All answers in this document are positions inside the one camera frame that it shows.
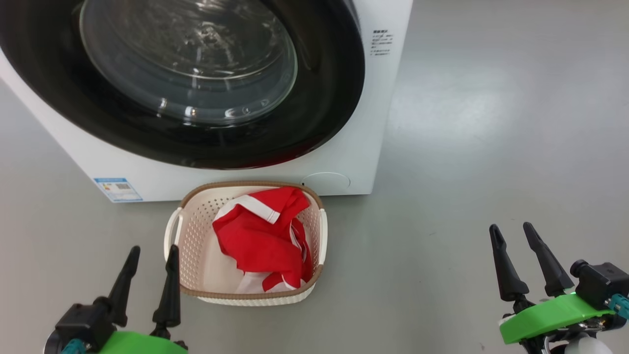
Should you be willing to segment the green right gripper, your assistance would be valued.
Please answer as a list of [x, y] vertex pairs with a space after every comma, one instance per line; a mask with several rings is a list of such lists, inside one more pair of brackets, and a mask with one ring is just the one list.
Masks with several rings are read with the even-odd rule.
[[[626, 323], [626, 298], [613, 295], [597, 310], [577, 294], [564, 295], [574, 282], [530, 222], [523, 223], [529, 247], [536, 254], [545, 280], [544, 291], [557, 296], [508, 315], [499, 321], [506, 345], [519, 344], [528, 354], [610, 354], [598, 339], [604, 331]], [[519, 301], [529, 292], [506, 252], [505, 239], [496, 224], [489, 228], [497, 284], [503, 301]]]

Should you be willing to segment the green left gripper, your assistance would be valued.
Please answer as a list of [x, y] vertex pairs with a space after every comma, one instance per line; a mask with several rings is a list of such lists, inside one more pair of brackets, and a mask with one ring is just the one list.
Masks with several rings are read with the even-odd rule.
[[[124, 265], [107, 297], [108, 320], [117, 326], [126, 326], [126, 314], [131, 282], [137, 272], [140, 259], [140, 247], [130, 249]], [[149, 334], [134, 331], [116, 331], [99, 354], [188, 354], [182, 341], [172, 341], [170, 328], [181, 324], [179, 247], [170, 246], [166, 262], [166, 281], [160, 298], [159, 307], [153, 314], [155, 329]]]

